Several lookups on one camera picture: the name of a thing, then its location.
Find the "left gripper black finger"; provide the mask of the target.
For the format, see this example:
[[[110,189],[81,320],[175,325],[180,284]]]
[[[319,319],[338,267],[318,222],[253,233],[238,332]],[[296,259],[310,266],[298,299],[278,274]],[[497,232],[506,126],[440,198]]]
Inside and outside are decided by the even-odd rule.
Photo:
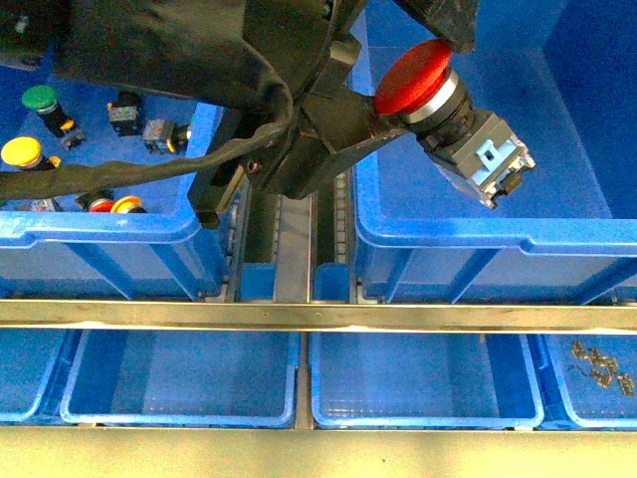
[[[293,187],[295,199],[308,196],[408,132],[401,120],[380,115],[371,97],[356,92],[338,92],[331,98],[309,95],[302,113],[311,135],[296,143],[300,170]]]
[[[476,49],[479,0],[396,0],[395,4],[455,53]]]

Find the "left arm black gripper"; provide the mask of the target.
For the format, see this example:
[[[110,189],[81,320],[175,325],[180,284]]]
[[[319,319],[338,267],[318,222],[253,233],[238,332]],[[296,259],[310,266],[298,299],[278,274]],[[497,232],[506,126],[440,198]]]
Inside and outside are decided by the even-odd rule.
[[[309,95],[346,86],[359,1],[73,1],[56,53],[62,78],[195,99],[238,114],[215,152],[141,166],[69,166],[58,186],[137,185],[239,161],[258,188],[293,197]]]

